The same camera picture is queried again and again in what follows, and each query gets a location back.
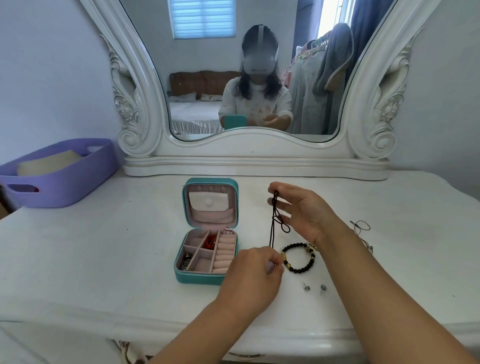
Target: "ornate white mirror frame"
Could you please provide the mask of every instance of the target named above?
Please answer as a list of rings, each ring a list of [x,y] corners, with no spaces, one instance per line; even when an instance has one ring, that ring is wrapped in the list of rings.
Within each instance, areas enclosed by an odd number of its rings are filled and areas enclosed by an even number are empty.
[[[344,95],[338,134],[312,143],[266,128],[184,142],[169,127],[164,89],[119,0],[80,0],[110,50],[118,142],[132,176],[211,174],[383,180],[396,146],[390,123],[406,89],[412,46],[441,0],[397,0],[364,51]]]

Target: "window blind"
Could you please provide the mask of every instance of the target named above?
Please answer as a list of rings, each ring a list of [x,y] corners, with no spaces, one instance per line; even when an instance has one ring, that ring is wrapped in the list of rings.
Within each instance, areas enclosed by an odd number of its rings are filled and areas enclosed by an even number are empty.
[[[175,39],[235,36],[235,0],[168,0]]]

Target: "white bedsheet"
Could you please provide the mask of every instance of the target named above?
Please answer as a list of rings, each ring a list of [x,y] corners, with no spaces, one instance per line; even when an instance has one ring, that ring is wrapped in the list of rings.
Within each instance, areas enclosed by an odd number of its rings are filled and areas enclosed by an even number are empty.
[[[170,102],[175,134],[216,134],[224,129],[218,119],[221,101]]]

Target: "long dark hair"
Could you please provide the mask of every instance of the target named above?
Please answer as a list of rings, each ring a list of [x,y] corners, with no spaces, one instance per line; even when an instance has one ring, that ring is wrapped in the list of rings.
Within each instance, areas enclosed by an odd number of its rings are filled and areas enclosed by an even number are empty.
[[[258,44],[258,25],[251,27],[243,37],[241,49],[243,53],[257,47]],[[264,25],[264,38],[263,44],[267,47],[271,47],[273,51],[278,48],[278,41],[272,30]],[[282,88],[280,78],[278,78],[278,63],[275,64],[275,69],[271,74],[267,76],[265,82],[264,96],[267,99],[274,99]],[[250,100],[252,98],[252,91],[250,90],[250,75],[245,72],[243,65],[240,69],[240,79],[237,82],[236,96],[242,96]]]

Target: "purple basket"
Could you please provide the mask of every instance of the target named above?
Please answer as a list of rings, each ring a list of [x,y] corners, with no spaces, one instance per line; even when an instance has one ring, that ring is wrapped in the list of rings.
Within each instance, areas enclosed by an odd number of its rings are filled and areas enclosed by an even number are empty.
[[[84,158],[53,173],[41,176],[17,176],[18,163],[67,150],[73,150]],[[22,206],[64,207],[85,197],[118,169],[119,165],[110,139],[70,139],[0,166],[0,183]]]

